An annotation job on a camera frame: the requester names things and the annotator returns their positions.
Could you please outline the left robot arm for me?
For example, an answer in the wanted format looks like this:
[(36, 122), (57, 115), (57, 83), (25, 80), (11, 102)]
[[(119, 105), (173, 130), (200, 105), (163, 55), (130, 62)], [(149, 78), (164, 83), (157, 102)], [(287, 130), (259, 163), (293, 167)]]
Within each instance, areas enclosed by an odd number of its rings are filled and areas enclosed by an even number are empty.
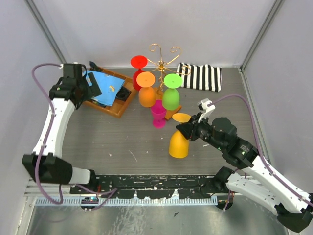
[(62, 147), (71, 115), (85, 101), (101, 94), (95, 77), (85, 65), (72, 63), (60, 66), (63, 76), (48, 93), (48, 113), (39, 140), (22, 164), (37, 183), (80, 184), (87, 194), (96, 192), (98, 182), (94, 170), (73, 167), (62, 159)]

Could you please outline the green plastic wine glass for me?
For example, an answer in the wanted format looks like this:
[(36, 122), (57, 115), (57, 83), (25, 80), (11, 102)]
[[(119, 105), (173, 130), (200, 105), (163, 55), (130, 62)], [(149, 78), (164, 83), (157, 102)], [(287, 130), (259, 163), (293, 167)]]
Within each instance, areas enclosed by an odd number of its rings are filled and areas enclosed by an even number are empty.
[(177, 90), (182, 85), (182, 78), (177, 74), (169, 74), (164, 78), (167, 90), (163, 94), (162, 105), (167, 110), (175, 110), (179, 106), (180, 95)]

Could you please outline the red plastic wine glass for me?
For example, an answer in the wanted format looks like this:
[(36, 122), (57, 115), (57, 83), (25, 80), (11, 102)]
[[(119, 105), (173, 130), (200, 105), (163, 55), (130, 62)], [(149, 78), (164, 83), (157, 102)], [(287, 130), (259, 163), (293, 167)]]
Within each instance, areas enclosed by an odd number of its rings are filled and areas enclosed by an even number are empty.
[(137, 83), (137, 77), (139, 74), (144, 72), (143, 68), (147, 65), (148, 60), (143, 55), (136, 55), (131, 59), (130, 63), (134, 68), (137, 69), (137, 71), (133, 74), (133, 88), (139, 92), (141, 86)]

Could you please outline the orange plastic wine glass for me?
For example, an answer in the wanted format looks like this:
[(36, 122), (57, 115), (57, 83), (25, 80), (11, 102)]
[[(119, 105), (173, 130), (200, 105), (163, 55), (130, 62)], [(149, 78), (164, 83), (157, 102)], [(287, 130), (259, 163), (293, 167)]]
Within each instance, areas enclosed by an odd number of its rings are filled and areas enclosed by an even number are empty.
[(142, 72), (136, 79), (139, 90), (139, 103), (146, 108), (150, 108), (156, 101), (156, 92), (152, 87), (155, 83), (155, 76), (151, 72)]

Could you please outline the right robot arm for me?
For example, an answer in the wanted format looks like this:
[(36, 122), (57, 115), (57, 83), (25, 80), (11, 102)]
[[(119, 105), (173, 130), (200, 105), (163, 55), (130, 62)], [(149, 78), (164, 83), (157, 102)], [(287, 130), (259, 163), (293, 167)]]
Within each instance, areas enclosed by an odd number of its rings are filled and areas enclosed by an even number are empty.
[(238, 170), (251, 175), (253, 183), (233, 170), (222, 167), (214, 176), (218, 192), (240, 193), (272, 212), (289, 230), (301, 232), (313, 219), (313, 195), (292, 184), (248, 141), (238, 137), (237, 128), (226, 117), (218, 117), (209, 124), (194, 115), (176, 129), (190, 141), (201, 139), (222, 153), (222, 158)]

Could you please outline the yellow plastic wine glass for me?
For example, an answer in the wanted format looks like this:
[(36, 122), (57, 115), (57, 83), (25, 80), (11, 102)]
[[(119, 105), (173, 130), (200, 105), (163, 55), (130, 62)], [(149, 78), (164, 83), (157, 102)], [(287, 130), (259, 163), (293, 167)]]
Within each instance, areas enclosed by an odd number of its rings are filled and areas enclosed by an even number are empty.
[[(175, 113), (172, 118), (179, 124), (186, 123), (190, 119), (190, 115), (186, 113)], [(189, 140), (187, 140), (180, 131), (176, 131), (169, 143), (169, 154), (178, 159), (185, 158), (189, 152)]]

